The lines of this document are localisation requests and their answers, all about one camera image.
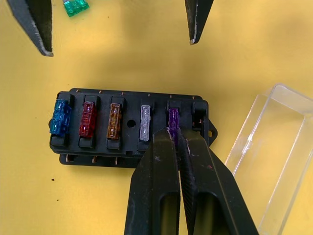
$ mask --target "green fuse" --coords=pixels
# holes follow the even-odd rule
[[[85,0],[63,0],[63,3],[69,17],[89,8]]]

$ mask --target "yellow surface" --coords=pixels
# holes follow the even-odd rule
[[[215,0],[195,46],[183,0],[89,0],[73,18],[52,2],[48,58],[0,0],[1,235],[123,234],[133,170],[59,163],[47,123],[61,90],[201,95],[222,161],[257,94],[281,82],[313,97],[312,0]],[[285,235],[313,234],[312,182],[313,165]]]

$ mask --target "transparent lid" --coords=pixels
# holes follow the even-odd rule
[[[313,154],[313,100],[258,95],[225,162],[261,235],[281,234]]]

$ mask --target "blue fuse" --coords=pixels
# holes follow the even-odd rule
[[[63,137],[68,133],[69,119],[72,108],[67,100],[57,99],[50,123],[50,133]]]

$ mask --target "orange fuse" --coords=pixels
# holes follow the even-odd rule
[[[121,129],[121,105],[120,104],[111,104],[110,109],[110,118],[108,124],[107,138],[110,140],[118,140],[119,132]]]

